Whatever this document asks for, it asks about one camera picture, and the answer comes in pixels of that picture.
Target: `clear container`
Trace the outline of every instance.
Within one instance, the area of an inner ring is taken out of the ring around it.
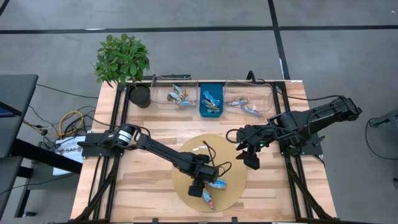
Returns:
[[[174,91],[173,85],[177,85],[181,90],[187,93],[184,101],[187,105],[179,105],[174,101],[169,101],[167,95]],[[168,78],[155,76],[152,78],[150,85],[150,100],[162,110],[193,110],[197,107],[198,101],[198,80],[190,80],[189,78]]]
[[[225,83],[224,113],[263,117],[272,109],[273,103],[272,86],[270,84],[253,84],[237,80],[227,80]]]

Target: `wooden tabletop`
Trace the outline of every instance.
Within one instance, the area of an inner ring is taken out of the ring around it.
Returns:
[[[289,96],[306,98],[301,81],[285,81],[285,83]],[[110,123],[115,94],[114,88],[110,88],[107,84],[102,85],[95,119]],[[307,101],[289,99],[289,102],[291,110],[309,109]],[[179,111],[163,110],[159,104],[152,102],[148,108],[140,109],[129,103],[126,122],[148,128],[153,139],[179,150],[185,141],[201,134],[225,136],[229,129],[240,128],[245,124],[266,124],[267,118],[275,115],[274,103],[273,101],[271,103],[272,108],[261,118],[228,110],[220,118],[203,118],[198,108]],[[119,105],[116,124],[120,123],[122,107],[123,100]],[[107,126],[93,123],[93,132],[102,133],[106,129],[108,129]],[[151,222],[152,218],[159,218],[160,222],[230,222],[231,217],[238,217],[238,220],[242,222],[294,221],[285,161],[279,152],[278,144],[272,143],[270,147],[263,148],[257,155],[260,158],[261,168],[259,170],[248,168],[246,189],[238,202],[223,212],[201,213],[185,205],[175,193],[171,181],[170,162],[147,151],[128,151],[120,161],[111,221]],[[313,156],[302,156],[302,160],[309,191],[327,213],[335,216],[323,164]],[[77,217],[87,206],[96,161],[97,157],[84,161],[71,218]],[[99,178],[98,174],[94,192],[96,192]],[[299,189],[297,192],[304,217],[302,194]],[[104,217],[107,198],[108,192],[104,194],[101,203],[100,218]]]

